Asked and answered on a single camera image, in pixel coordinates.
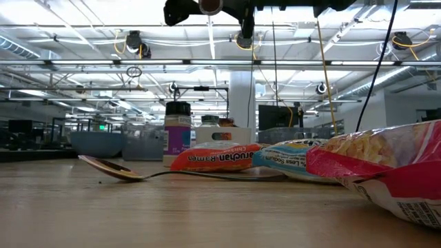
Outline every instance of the black bottle cap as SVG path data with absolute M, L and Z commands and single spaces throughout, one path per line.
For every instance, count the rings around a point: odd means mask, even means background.
M 190 104 L 183 101 L 172 101 L 165 105 L 165 115 L 180 114 L 190 116 L 191 111 Z
M 204 115 L 201 117 L 202 123 L 211 122 L 211 123 L 219 123 L 219 116 L 213 115 Z

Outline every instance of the metal spoon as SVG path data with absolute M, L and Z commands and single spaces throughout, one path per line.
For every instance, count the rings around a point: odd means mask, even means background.
M 85 161 L 87 164 L 99 170 L 100 172 L 104 172 L 109 176 L 133 183 L 141 182 L 143 180 L 147 180 L 155 176 L 166 175 L 166 174 L 184 174 L 190 176 L 201 176 L 206 178 L 216 178 L 216 179 L 240 181 L 240 182 L 280 182 L 287 179 L 286 175 L 283 174 L 277 176 L 243 177 L 243 176 L 220 176 L 220 175 L 206 174 L 199 172 L 182 172 L 182 171 L 159 172 L 156 174 L 152 174 L 150 176 L 142 176 L 126 167 L 117 165 L 115 163 L 100 158 L 94 158 L 91 156 L 84 156 L 84 155 L 80 155 L 78 157 L 79 159 Z

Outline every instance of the maruchan ramen package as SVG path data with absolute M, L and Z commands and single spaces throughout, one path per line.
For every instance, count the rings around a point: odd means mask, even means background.
M 237 172 L 252 166 L 252 157 L 263 146 L 239 145 L 227 141 L 196 145 L 179 154 L 171 170 L 190 172 Z
M 306 153 L 313 147 L 322 147 L 325 139 L 285 141 L 266 147 L 253 156 L 253 167 L 276 169 L 290 178 L 320 183 L 334 183 L 333 178 L 323 178 L 306 171 Z
M 441 229 L 441 121 L 342 135 L 307 153 L 309 173 L 413 223 Z

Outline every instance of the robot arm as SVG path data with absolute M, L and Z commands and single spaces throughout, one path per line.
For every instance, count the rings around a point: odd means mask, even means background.
M 327 8 L 337 11 L 346 10 L 356 0 L 212 0 L 218 8 L 238 20 L 242 29 L 243 38 L 251 38 L 254 29 L 254 8 L 263 10 L 265 6 L 277 6 L 280 10 L 286 7 L 311 6 L 314 7 L 314 16 L 318 17 Z M 216 14 L 216 6 L 211 10 L 203 11 L 193 0 L 167 0 L 164 7 L 165 22 L 169 26 L 184 21 L 191 14 Z

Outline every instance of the wooden table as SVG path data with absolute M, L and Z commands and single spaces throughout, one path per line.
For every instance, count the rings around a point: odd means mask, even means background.
M 0 164 L 0 247 L 441 247 L 441 232 L 339 186 L 182 175 L 119 183 L 57 160 Z

